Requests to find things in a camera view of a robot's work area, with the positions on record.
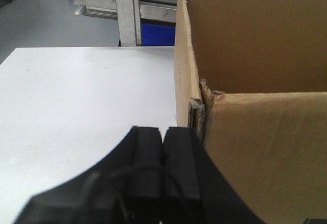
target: metal frame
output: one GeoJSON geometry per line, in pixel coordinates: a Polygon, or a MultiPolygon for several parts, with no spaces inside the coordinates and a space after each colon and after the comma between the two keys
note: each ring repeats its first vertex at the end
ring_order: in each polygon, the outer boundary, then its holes
{"type": "Polygon", "coordinates": [[[117,19],[121,46],[142,45],[142,19],[174,24],[177,0],[74,0],[75,15],[117,19]]]}

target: cardboard box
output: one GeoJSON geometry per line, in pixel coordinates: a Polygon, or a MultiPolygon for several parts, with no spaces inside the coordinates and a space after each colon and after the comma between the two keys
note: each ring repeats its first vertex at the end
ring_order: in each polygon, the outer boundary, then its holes
{"type": "Polygon", "coordinates": [[[269,224],[327,219],[327,0],[178,0],[179,126],[269,224]]]}

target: torn cardboard edge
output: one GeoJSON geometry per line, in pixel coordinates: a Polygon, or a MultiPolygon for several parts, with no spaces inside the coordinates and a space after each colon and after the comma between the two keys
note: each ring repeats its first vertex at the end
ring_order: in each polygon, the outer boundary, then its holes
{"type": "Polygon", "coordinates": [[[200,141],[204,143],[206,111],[210,113],[215,100],[222,99],[225,92],[211,91],[205,79],[200,81],[200,90],[202,99],[190,99],[188,127],[195,128],[200,141]]]}
{"type": "Polygon", "coordinates": [[[186,0],[178,0],[180,8],[176,15],[176,29],[182,34],[176,34],[175,43],[175,95],[177,101],[177,122],[180,126],[197,127],[198,136],[202,138],[204,107],[199,87],[198,69],[192,46],[191,23],[186,0]]]}

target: concrete floor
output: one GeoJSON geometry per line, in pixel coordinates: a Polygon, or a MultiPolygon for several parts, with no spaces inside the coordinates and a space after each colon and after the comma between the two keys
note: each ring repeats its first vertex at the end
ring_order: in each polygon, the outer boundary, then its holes
{"type": "Polygon", "coordinates": [[[115,20],[75,16],[73,0],[0,0],[0,64],[17,47],[118,46],[115,20]]]}

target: cardboard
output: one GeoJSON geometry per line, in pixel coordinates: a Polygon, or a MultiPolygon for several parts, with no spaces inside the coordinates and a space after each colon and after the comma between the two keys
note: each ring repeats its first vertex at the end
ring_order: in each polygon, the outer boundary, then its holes
{"type": "Polygon", "coordinates": [[[327,219],[327,0],[178,0],[179,126],[266,223],[327,219]]]}

